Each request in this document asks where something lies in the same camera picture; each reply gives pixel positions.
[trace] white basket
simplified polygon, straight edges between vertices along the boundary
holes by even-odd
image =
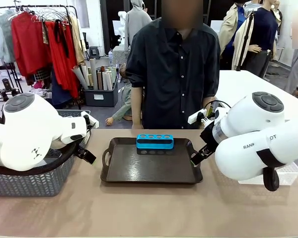
[[[279,176],[279,184],[284,186],[292,185],[298,177],[298,166],[295,163],[291,163],[285,167],[282,167],[277,170],[277,174]],[[239,184],[255,184],[255,185],[263,185],[263,176],[257,176],[255,178],[251,178],[244,181],[238,181]]]

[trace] black shirt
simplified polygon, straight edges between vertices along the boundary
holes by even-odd
[[[183,41],[175,29],[164,28],[159,18],[135,35],[126,75],[132,87],[145,88],[144,128],[188,128],[188,117],[218,89],[218,36],[203,24]]]
[[[263,51],[273,50],[278,23],[272,11],[259,8],[254,15],[254,28],[250,45],[258,45]]]

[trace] checkered cloth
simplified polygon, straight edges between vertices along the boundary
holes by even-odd
[[[128,59],[129,52],[125,52],[125,46],[116,46],[113,49],[113,59],[111,64],[126,63]]]

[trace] gray plastic basket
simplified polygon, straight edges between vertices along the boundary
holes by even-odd
[[[81,110],[58,110],[63,117],[79,117]],[[85,147],[91,135],[87,135],[81,142]],[[57,150],[50,150],[46,159],[55,160],[60,155]],[[0,196],[9,197],[52,197],[60,193],[74,164],[74,157],[70,157],[61,166],[41,175],[9,176],[0,175]]]

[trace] gray joint cap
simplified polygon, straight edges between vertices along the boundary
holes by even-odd
[[[30,106],[35,99],[35,95],[32,93],[22,93],[10,98],[5,106],[4,110],[8,113],[19,112],[28,106]]]
[[[277,98],[276,96],[270,93],[265,93],[265,92],[253,93],[253,101],[260,108],[271,113],[280,113],[285,108],[282,101],[280,101],[279,98]]]

